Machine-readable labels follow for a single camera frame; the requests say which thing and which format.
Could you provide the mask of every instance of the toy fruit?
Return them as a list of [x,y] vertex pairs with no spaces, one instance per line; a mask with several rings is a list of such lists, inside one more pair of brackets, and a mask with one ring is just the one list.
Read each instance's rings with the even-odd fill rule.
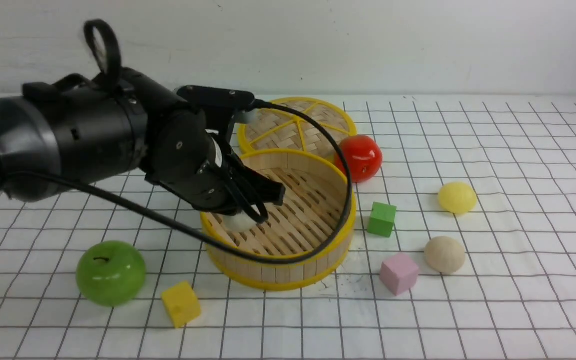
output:
[[[348,162],[350,177],[354,183],[363,183],[369,180],[382,167],[384,156],[382,150],[370,136],[348,136],[339,143],[339,148]],[[344,167],[337,154],[334,155],[334,166],[345,175]]]
[[477,194],[465,182],[449,182],[443,185],[437,196],[439,205],[455,215],[466,214],[477,205]]
[[89,248],[77,264],[81,294],[101,306],[132,300],[146,282],[146,262],[136,248],[123,241],[104,241]]
[[459,241],[448,236],[433,237],[423,249],[425,262],[443,274],[452,274],[464,266],[466,249]]

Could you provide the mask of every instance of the white wall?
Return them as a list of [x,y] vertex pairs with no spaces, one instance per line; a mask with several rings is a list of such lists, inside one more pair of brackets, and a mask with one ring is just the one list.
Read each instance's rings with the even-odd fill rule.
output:
[[127,66],[265,94],[576,94],[576,0],[0,0],[0,92]]

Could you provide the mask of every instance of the yellow rim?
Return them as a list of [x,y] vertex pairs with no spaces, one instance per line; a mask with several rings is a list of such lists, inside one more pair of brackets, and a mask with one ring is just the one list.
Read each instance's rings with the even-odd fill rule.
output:
[[[355,123],[353,121],[353,119],[343,110],[340,109],[338,106],[333,105],[327,101],[324,100],[319,100],[318,98],[311,98],[311,97],[284,97],[284,98],[277,98],[275,100],[269,101],[272,104],[280,104],[280,103],[286,103],[289,101],[311,101],[313,102],[313,105],[311,105],[309,108],[307,108],[304,111],[304,114],[308,115],[308,112],[311,111],[312,109],[314,109],[314,107],[316,107],[317,105],[325,105],[326,107],[329,107],[330,109],[338,112],[342,117],[343,120],[345,120],[345,123],[348,125],[348,131],[343,130],[343,129],[339,129],[338,127],[332,126],[332,125],[327,125],[324,123],[321,123],[320,125],[322,125],[324,128],[328,128],[330,130],[335,130],[336,132],[341,132],[344,134],[347,134],[348,136],[355,136],[357,135],[357,127],[355,126]],[[281,114],[284,115],[290,115],[287,112],[283,112],[283,111],[277,111]],[[273,132],[275,132],[276,130],[278,130],[279,128],[283,128],[292,124],[295,124],[297,126],[297,129],[299,130],[299,137],[301,138],[301,145],[302,145],[302,152],[306,152],[306,146],[304,144],[304,134],[302,134],[301,131],[301,118],[299,118],[296,115],[291,116],[290,121],[287,121],[286,123],[282,123],[282,125],[275,127],[272,130],[269,130],[263,134],[261,134],[261,136],[257,137],[256,139],[251,139],[250,141],[246,138],[246,125],[240,125],[238,130],[237,130],[237,140],[239,143],[239,148],[241,149],[241,152],[246,154],[246,153],[253,153],[255,151],[259,151],[259,150],[255,150],[252,146],[252,144],[260,141],[261,139],[267,137],[268,135],[272,134]]]
[[221,271],[228,278],[231,278],[233,281],[238,282],[239,284],[255,289],[268,290],[271,292],[286,292],[289,290],[305,288],[308,287],[309,285],[313,285],[314,283],[318,283],[324,280],[326,276],[332,274],[332,272],[334,272],[335,269],[337,269],[339,265],[341,265],[344,262],[346,256],[348,255],[349,250],[350,250],[350,244],[348,244],[348,248],[346,248],[343,251],[343,254],[339,258],[339,260],[335,264],[327,268],[326,271],[323,271],[322,273],[319,273],[316,276],[305,278],[304,280],[301,281],[286,282],[285,284],[277,284],[276,282],[255,281],[245,276],[241,276],[233,271],[230,271],[221,262],[219,262],[219,260],[215,258],[215,256],[213,255],[213,248],[208,248],[208,256],[210,256],[210,260],[212,260],[212,263],[217,269],[219,269],[219,271]]
[[[336,172],[336,174],[339,175],[345,182],[348,181],[346,176],[341,171],[339,171],[339,169],[336,166],[334,166],[330,162],[326,161],[325,159],[322,159],[321,157],[318,157],[317,155],[313,155],[311,153],[300,151],[300,150],[293,150],[290,148],[268,148],[266,150],[258,150],[258,151],[254,151],[254,152],[245,153],[241,156],[241,159],[254,157],[255,155],[274,154],[274,153],[293,153],[293,154],[297,154],[297,155],[300,155],[303,157],[309,157],[313,160],[316,160],[316,161],[322,163],[323,165],[329,167],[330,169],[333,169]],[[327,255],[328,253],[330,253],[331,251],[336,249],[339,246],[339,244],[343,241],[343,239],[345,239],[347,237],[347,235],[351,231],[354,230],[355,218],[357,217],[357,201],[355,201],[355,192],[354,191],[351,193],[351,195],[352,195],[352,199],[350,199],[350,212],[348,214],[348,220],[345,222],[345,224],[343,224],[343,227],[341,228],[339,233],[336,235],[336,237],[334,238],[332,243],[330,243],[329,246],[327,246],[327,248],[325,248],[322,252],[318,253],[314,257],[312,257],[312,258],[310,258],[304,262],[313,262],[313,261],[321,258],[322,256]],[[214,230],[214,228],[210,224],[210,221],[208,221],[208,217],[206,216],[205,212],[201,212],[199,214],[199,218],[201,219],[201,227],[206,232],[206,234],[210,235],[210,237],[221,242],[222,244],[229,246],[230,248],[238,249],[238,248],[235,248],[235,246],[232,246],[230,243],[226,242],[226,240],[222,239],[222,237],[219,236],[219,234],[217,234],[217,231]],[[263,258],[268,258],[268,259],[290,259],[290,258],[297,258],[298,256],[302,256],[302,255],[304,255],[304,253],[302,252],[302,253],[296,253],[293,255],[281,255],[281,256],[259,255],[259,254],[255,254],[255,255],[263,257]],[[240,261],[240,262],[251,263],[251,261],[244,260],[240,257],[236,257],[235,259]],[[277,267],[293,267],[295,265],[296,264],[286,264],[286,265],[279,265],[279,264],[270,265],[270,264],[268,264],[265,266],[277,268]]]

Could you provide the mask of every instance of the wooden ball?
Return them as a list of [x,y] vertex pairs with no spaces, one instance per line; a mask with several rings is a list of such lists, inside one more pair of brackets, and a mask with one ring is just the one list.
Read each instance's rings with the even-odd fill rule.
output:
[[433,237],[423,250],[425,262],[435,271],[452,274],[464,266],[466,249],[462,244],[448,236]]

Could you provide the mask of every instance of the white ball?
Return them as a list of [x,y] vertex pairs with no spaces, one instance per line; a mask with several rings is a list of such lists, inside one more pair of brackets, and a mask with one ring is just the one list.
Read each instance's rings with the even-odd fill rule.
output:
[[[258,212],[256,205],[252,205],[252,207]],[[226,230],[233,231],[234,233],[243,233],[256,227],[257,222],[250,218],[246,212],[240,212],[235,216],[224,216],[222,225]]]

